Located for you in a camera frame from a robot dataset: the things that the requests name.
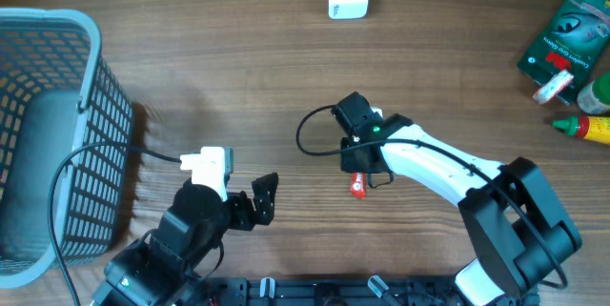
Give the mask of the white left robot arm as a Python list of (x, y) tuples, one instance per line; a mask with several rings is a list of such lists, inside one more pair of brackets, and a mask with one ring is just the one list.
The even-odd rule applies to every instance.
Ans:
[(229, 230), (251, 231), (275, 217), (278, 174), (252, 182), (254, 196), (217, 192), (187, 180), (157, 228), (116, 255), (92, 296), (94, 305), (215, 305), (218, 293), (195, 271), (213, 249), (222, 251)]

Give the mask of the green lid jar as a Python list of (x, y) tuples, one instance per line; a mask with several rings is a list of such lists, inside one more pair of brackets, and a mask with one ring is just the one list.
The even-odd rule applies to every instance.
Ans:
[(579, 108), (588, 114), (609, 112), (610, 73), (604, 73), (582, 88), (577, 96)]

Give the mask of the orange sauce bottle green cap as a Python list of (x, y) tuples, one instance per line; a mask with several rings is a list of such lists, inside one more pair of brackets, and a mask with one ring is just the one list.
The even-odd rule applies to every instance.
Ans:
[(565, 119), (554, 120), (552, 125), (571, 137), (605, 145), (610, 144), (610, 122), (608, 117), (569, 116)]

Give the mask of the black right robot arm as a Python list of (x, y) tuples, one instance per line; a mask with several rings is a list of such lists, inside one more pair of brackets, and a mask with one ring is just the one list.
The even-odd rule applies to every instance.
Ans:
[(331, 113), (345, 132), (342, 171), (405, 176), (458, 208), (476, 253), (455, 278), (469, 303), (521, 299), (581, 248), (579, 230), (531, 160), (477, 158), (405, 116), (383, 117), (357, 92)]

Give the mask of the red small snack box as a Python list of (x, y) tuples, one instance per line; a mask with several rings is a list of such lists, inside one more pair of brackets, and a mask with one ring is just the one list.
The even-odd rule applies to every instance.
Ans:
[(562, 70), (554, 75), (546, 84), (540, 87), (533, 95), (533, 100), (543, 105), (556, 97), (573, 81), (574, 75), (568, 70)]

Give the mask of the red stick sachet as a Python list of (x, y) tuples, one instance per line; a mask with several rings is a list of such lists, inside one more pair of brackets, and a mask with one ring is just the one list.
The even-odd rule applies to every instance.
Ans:
[(364, 173), (352, 173), (352, 183), (350, 186), (350, 192), (356, 199), (366, 198), (366, 175)]

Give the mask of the green 3M gloves package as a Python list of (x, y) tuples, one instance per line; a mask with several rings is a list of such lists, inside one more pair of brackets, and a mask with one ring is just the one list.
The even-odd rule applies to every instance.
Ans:
[(518, 69), (539, 85), (560, 71), (574, 79), (559, 100), (576, 101), (609, 43), (609, 0), (564, 0), (550, 22), (535, 37), (518, 62)]

